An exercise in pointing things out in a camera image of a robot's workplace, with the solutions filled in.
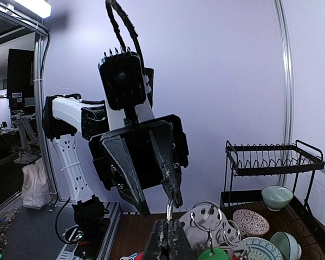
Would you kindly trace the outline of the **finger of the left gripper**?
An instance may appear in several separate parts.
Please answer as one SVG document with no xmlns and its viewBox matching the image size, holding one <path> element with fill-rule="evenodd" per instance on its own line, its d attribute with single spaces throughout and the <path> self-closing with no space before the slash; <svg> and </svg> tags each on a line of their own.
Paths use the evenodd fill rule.
<svg viewBox="0 0 325 260">
<path fill-rule="evenodd" d="M 143 217 L 148 216 L 150 210 L 125 139 L 119 135 L 104 134 L 100 144 L 120 197 L 133 205 Z"/>
<path fill-rule="evenodd" d="M 181 173 L 180 168 L 175 168 L 177 163 L 173 149 L 173 130 L 168 122 L 157 122 L 149 129 L 149 138 L 153 148 L 155 160 L 159 172 L 162 174 L 161 184 L 163 189 L 173 205 L 180 208 L 183 205 L 183 199 L 180 190 Z"/>
</svg>

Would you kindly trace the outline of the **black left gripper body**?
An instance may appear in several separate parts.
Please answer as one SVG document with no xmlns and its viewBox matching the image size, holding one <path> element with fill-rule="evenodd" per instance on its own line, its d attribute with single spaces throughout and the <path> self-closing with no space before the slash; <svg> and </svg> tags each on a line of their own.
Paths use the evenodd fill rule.
<svg viewBox="0 0 325 260">
<path fill-rule="evenodd" d="M 174 143 L 174 148 L 172 149 L 173 162 L 179 163 L 182 167 L 188 167 L 189 148 L 187 138 L 183 131 L 181 118 L 177 115 L 170 114 L 148 120 L 134 128 L 124 127 L 111 132 L 100 133 L 91 138 L 89 149 L 92 153 L 93 163 L 98 176 L 107 190 L 111 190 L 118 183 L 125 184 L 124 178 L 119 173 L 112 172 L 111 166 L 114 165 L 114 159 L 102 144 L 105 137 L 117 135 L 127 144 L 141 188 L 145 190 L 164 183 L 164 177 L 155 158 L 149 135 L 150 127 L 162 121 L 172 126 Z"/>
</svg>

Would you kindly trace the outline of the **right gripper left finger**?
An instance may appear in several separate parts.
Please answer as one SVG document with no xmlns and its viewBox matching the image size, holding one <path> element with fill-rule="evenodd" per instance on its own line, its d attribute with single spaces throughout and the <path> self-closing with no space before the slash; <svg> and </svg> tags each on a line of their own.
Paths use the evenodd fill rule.
<svg viewBox="0 0 325 260">
<path fill-rule="evenodd" d="M 169 259 L 168 224 L 165 219 L 155 221 L 144 250 L 143 260 Z"/>
</svg>

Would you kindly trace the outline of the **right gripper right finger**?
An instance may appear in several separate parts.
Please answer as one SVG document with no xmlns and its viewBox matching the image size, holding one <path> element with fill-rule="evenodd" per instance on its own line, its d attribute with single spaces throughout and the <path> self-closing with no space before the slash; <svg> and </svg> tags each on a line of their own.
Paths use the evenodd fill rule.
<svg viewBox="0 0 325 260">
<path fill-rule="evenodd" d="M 167 229 L 168 259 L 192 260 L 197 259 L 193 252 L 180 221 L 171 220 Z"/>
</svg>

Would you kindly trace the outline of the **green key tag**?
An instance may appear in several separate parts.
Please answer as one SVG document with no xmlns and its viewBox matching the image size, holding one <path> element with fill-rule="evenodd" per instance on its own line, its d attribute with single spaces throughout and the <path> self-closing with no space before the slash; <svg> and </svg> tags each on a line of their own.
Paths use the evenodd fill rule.
<svg viewBox="0 0 325 260">
<path fill-rule="evenodd" d="M 220 248 L 207 249 L 198 256 L 197 260 L 228 260 L 228 255 Z"/>
</svg>

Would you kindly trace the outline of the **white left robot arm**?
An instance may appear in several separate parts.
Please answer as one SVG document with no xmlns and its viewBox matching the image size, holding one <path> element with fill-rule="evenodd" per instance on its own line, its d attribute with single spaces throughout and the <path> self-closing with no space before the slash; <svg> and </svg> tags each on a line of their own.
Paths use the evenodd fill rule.
<svg viewBox="0 0 325 260">
<path fill-rule="evenodd" d="M 62 163 L 69 201 L 83 242 L 102 238 L 108 210 L 88 184 L 76 150 L 77 133 L 88 140 L 93 163 L 106 189 L 142 216 L 150 210 L 144 190 L 161 185 L 175 207 L 181 207 L 181 170 L 189 150 L 180 117 L 171 114 L 110 129 L 104 102 L 83 101 L 78 94 L 49 96 L 43 109 L 43 130 Z"/>
</svg>

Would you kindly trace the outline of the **spare keyring on floor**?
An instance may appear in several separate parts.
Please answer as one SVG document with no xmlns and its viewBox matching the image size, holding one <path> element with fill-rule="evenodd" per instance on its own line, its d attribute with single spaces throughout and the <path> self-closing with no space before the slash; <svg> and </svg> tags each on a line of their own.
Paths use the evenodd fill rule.
<svg viewBox="0 0 325 260">
<path fill-rule="evenodd" d="M 20 210 L 17 206 L 13 206 L 11 209 L 0 213 L 0 259 L 3 258 L 5 251 L 4 248 L 8 243 L 6 231 L 13 224 L 17 218 Z"/>
</svg>

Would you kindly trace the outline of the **red patterned bowl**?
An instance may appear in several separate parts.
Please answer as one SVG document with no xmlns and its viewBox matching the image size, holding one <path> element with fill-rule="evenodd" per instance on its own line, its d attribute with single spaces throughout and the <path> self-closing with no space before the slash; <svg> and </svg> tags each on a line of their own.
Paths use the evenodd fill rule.
<svg viewBox="0 0 325 260">
<path fill-rule="evenodd" d="M 232 220 L 240 228 L 244 237 L 261 237 L 270 230 L 269 222 L 262 215 L 252 210 L 236 210 L 232 215 Z"/>
</svg>

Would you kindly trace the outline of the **yellow blue patterned bowl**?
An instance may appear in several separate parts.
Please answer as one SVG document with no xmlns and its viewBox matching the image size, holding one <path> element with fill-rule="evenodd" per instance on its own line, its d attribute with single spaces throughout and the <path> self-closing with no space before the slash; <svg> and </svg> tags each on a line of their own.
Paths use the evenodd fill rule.
<svg viewBox="0 0 325 260">
<path fill-rule="evenodd" d="M 248 237 L 243 242 L 250 246 L 249 260 L 283 260 L 280 250 L 264 238 Z"/>
</svg>

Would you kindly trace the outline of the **white bag on floor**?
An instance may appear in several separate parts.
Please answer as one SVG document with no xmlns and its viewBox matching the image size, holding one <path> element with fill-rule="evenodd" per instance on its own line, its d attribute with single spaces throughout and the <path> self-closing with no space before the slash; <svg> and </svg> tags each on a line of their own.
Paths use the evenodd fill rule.
<svg viewBox="0 0 325 260">
<path fill-rule="evenodd" d="M 23 206 L 39 210 L 51 202 L 47 174 L 42 158 L 22 168 L 23 185 L 21 198 Z"/>
</svg>

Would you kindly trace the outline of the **celadon green bowl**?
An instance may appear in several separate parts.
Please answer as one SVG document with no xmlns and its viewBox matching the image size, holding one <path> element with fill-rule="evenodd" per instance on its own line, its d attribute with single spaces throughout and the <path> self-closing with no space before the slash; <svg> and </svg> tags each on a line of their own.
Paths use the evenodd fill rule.
<svg viewBox="0 0 325 260">
<path fill-rule="evenodd" d="M 273 212 L 285 208 L 293 199 L 293 192 L 283 186 L 271 185 L 261 190 L 263 202 Z"/>
</svg>

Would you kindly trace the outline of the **light blue bowl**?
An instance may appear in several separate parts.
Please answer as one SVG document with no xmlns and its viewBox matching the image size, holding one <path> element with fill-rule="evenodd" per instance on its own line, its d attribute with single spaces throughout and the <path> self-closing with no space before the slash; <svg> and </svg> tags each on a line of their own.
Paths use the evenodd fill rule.
<svg viewBox="0 0 325 260">
<path fill-rule="evenodd" d="M 302 248 L 294 236 L 287 232 L 278 231 L 270 238 L 270 242 L 281 252 L 285 260 L 299 260 Z"/>
</svg>

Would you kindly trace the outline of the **right aluminium wall post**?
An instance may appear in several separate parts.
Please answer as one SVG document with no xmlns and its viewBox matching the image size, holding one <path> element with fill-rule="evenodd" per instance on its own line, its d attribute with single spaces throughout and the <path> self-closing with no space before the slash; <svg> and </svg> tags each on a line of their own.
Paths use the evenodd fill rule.
<svg viewBox="0 0 325 260">
<path fill-rule="evenodd" d="M 283 1 L 273 1 L 278 31 L 282 45 L 283 71 L 284 71 L 284 124 L 283 124 L 283 144 L 291 144 L 294 131 L 294 70 L 293 56 L 290 42 L 288 21 L 285 13 Z"/>
</svg>

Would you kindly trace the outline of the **aluminium wall post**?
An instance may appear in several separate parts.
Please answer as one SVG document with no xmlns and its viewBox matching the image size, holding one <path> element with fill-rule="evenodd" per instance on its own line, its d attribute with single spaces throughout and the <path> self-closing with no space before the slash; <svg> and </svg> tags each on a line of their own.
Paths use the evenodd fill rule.
<svg viewBox="0 0 325 260">
<path fill-rule="evenodd" d="M 47 58 L 50 44 L 50 30 L 47 28 L 37 28 L 35 34 L 35 51 L 34 51 L 34 95 L 35 95 L 35 112 L 38 130 L 38 138 L 42 154 L 42 161 L 47 175 L 51 203 L 55 205 L 59 201 L 59 191 L 54 178 L 53 164 L 50 157 L 48 139 L 43 129 L 44 116 L 44 65 Z"/>
<path fill-rule="evenodd" d="M 284 71 L 284 124 L 283 124 L 283 144 L 291 144 L 294 131 L 294 70 L 293 56 L 290 42 L 288 21 L 285 13 L 283 1 L 273 1 L 278 31 L 282 45 L 283 71 Z"/>
</svg>

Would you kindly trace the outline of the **left aluminium wall post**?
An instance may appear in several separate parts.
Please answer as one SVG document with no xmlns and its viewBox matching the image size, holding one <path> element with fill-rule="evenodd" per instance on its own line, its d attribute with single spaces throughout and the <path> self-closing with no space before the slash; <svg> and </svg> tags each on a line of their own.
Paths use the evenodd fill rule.
<svg viewBox="0 0 325 260">
<path fill-rule="evenodd" d="M 43 129 L 44 116 L 44 65 L 47 58 L 50 44 L 50 30 L 47 28 L 37 28 L 35 34 L 35 51 L 34 51 L 34 95 L 35 95 L 35 112 L 38 130 L 38 138 L 42 154 L 42 161 L 47 175 L 51 203 L 55 205 L 59 201 L 59 191 L 54 178 L 53 164 L 50 157 L 48 139 Z"/>
</svg>

